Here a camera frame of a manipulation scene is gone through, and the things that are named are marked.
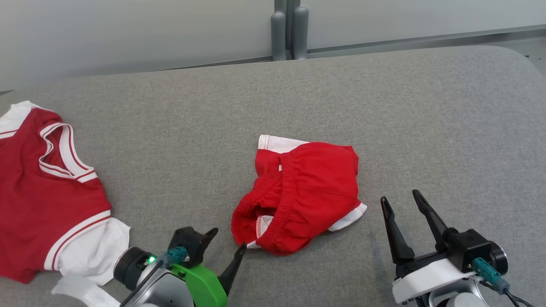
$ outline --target teal connector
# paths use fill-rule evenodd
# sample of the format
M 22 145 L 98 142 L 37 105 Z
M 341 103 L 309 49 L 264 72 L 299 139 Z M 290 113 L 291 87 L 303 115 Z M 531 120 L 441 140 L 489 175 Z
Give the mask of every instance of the teal connector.
M 510 289 L 510 284 L 483 258 L 476 258 L 472 261 L 472 270 L 476 272 L 476 275 L 490 283 L 499 294 L 504 294 L 505 290 Z
M 160 257 L 160 259 L 163 260 L 163 265 L 165 267 L 168 267 L 169 265 L 175 263 L 180 264 L 184 261 L 184 258 L 186 258 L 186 255 L 188 255 L 188 251 L 185 247 L 176 247 L 174 249 L 168 250 L 163 256 Z

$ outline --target red shorts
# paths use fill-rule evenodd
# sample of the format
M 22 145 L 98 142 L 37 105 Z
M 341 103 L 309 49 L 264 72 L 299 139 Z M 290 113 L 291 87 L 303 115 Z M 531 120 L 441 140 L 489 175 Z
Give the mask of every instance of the red shorts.
M 260 148 L 259 177 L 233 213 L 232 233 L 238 244 L 288 255 L 350 212 L 359 212 L 356 219 L 364 212 L 357 199 L 358 156 L 352 147 L 304 143 L 280 153 Z

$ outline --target white trim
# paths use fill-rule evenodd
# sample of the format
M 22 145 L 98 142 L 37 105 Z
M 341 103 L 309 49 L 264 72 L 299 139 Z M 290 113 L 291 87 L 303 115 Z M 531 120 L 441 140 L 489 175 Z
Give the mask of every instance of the white trim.
M 368 206 L 366 206 L 363 203 L 360 203 L 358 207 L 351 210 L 351 212 L 347 213 L 344 217 L 339 219 L 337 222 L 335 222 L 332 226 L 328 227 L 329 231 L 338 231 L 340 229 L 343 229 L 352 223 L 354 223 L 356 220 L 361 218 L 364 215 L 364 212 L 366 212 L 366 209 L 368 209 Z
M 278 154 L 283 154 L 307 143 L 309 142 L 262 134 L 258 139 L 258 149 L 266 149 Z
M 45 159 L 45 157 L 49 155 L 54 148 L 53 143 L 48 139 L 48 135 L 59 127 L 63 128 L 61 138 L 58 144 L 59 153 L 61 154 L 61 159 L 67 169 L 62 169 L 58 166 L 43 162 L 43 159 Z M 45 154 L 39 159 L 40 169 L 48 174 L 52 174 L 62 178 L 76 179 L 81 183 L 97 177 L 94 169 L 85 165 L 78 158 L 78 155 L 76 154 L 76 148 L 74 147 L 74 130 L 72 129 L 71 125 L 62 122 L 53 123 L 42 129 L 40 131 L 40 135 L 48 145 Z
M 61 153 L 64 165 L 75 177 L 93 171 L 92 167 L 85 165 L 78 158 L 76 148 L 74 147 L 74 130 L 72 129 L 72 126 L 67 123 L 63 126 L 63 132 L 59 142 L 59 152 Z
M 57 126 L 60 126 L 62 125 L 63 123 L 61 122 L 56 122 L 56 123 L 52 123 L 51 125 L 43 128 L 41 131 L 40 131 L 40 136 L 42 138 L 46 138 L 51 132 L 55 131 L 55 129 L 57 128 Z
M 256 244 L 256 241 L 252 241 L 246 245 L 248 249 L 261 249 L 262 247 Z
M 84 182 L 86 182 L 86 181 L 89 181 L 89 180 L 95 179 L 95 178 L 97 178 L 97 173 L 95 173 L 95 172 L 93 171 L 93 173 L 91 173 L 91 174 L 89 174 L 89 175 L 85 175 L 85 176 L 83 176 L 83 177 L 78 178 L 77 181 L 79 181 L 79 182 L 81 182 L 81 183 L 84 183 Z
M 60 237 L 53 244 L 53 246 L 49 249 L 48 255 L 45 257 L 44 269 L 45 270 L 58 270 L 57 263 L 59 261 L 59 256 L 60 256 L 61 252 L 63 251 L 64 247 L 67 246 L 68 243 L 72 242 L 75 238 L 77 238 L 80 235 L 86 233 L 87 231 L 108 222 L 108 220 L 110 219 L 109 217 L 110 217 L 110 210 L 104 211 L 104 212 L 96 214 L 96 215 L 90 217 L 89 219 L 86 219 L 83 222 L 79 223 L 78 225 L 72 227 L 72 229 L 70 229 L 62 237 Z
M 10 132 L 4 132 L 4 133 L 0 134 L 0 139 L 5 139 L 5 138 L 12 137 L 12 136 L 15 135 L 16 132 L 17 132 L 17 130 L 10 131 Z
M 0 139 L 13 136 L 33 108 L 43 109 L 30 101 L 12 104 L 11 108 L 0 117 Z
M 45 163 L 43 163 L 43 162 L 40 163 L 40 169 L 43 170 L 44 172 L 48 173 L 48 174 L 55 175 L 57 177 L 62 177 L 62 178 L 74 179 L 74 177 L 72 175 L 61 173 L 61 172 L 58 172 L 58 171 L 56 171 L 54 169 L 49 169 L 49 168 L 47 168 L 46 166 L 44 166 L 42 164 L 45 164 Z
M 256 238 L 259 239 L 268 230 L 273 217 L 271 215 L 260 215 L 256 221 Z

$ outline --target white wall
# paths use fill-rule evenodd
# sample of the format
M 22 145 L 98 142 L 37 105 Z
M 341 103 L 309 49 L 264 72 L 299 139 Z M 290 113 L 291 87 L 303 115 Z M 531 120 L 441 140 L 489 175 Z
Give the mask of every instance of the white wall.
M 301 0 L 307 48 L 546 24 L 545 0 Z
M 308 48 L 546 23 L 545 0 L 302 0 Z M 271 55 L 274 0 L 0 0 L 0 91 Z
M 0 91 L 270 56 L 273 0 L 0 0 Z

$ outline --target black cable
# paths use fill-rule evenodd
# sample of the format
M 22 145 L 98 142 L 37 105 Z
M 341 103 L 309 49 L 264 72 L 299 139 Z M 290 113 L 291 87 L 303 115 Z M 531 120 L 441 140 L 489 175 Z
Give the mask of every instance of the black cable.
M 485 287 L 487 287 L 487 288 L 493 290 L 493 291 L 496 291 L 495 288 L 493 288 L 493 286 L 490 285 L 490 284 L 488 284 L 485 280 L 480 280 L 479 283 L 480 283 L 481 285 L 483 285 L 483 286 L 485 286 Z M 524 304 L 524 305 L 527 306 L 527 307 L 535 307 L 535 306 L 533 306 L 531 303 L 527 302 L 526 300 L 524 300 L 524 299 L 522 299 L 522 298 L 520 298 L 520 297 L 517 297 L 517 296 L 515 296 L 515 295 L 513 295 L 513 294 L 511 294 L 511 293 L 510 293 L 510 295 L 514 298 L 514 300 L 515 300 L 516 302 L 520 302 L 520 303 Z
M 524 300 L 524 299 L 522 299 L 522 298 L 520 298 L 520 297 L 517 297 L 517 296 L 515 296 L 515 295 L 513 295 L 513 294 L 512 294 L 512 296 L 514 297 L 514 299 L 515 299 L 516 301 L 518 301 L 518 302 L 524 304 L 524 305 L 527 306 L 527 307 L 535 307 L 535 306 L 531 305 L 531 303 L 527 302 L 526 300 Z
M 506 294 L 506 296 L 508 296 L 508 299 L 510 300 L 510 302 L 512 302 L 512 304 L 514 304 L 515 307 L 520 307 L 518 302 L 515 300 L 515 298 L 512 296 L 508 289 L 505 289 L 504 293 Z

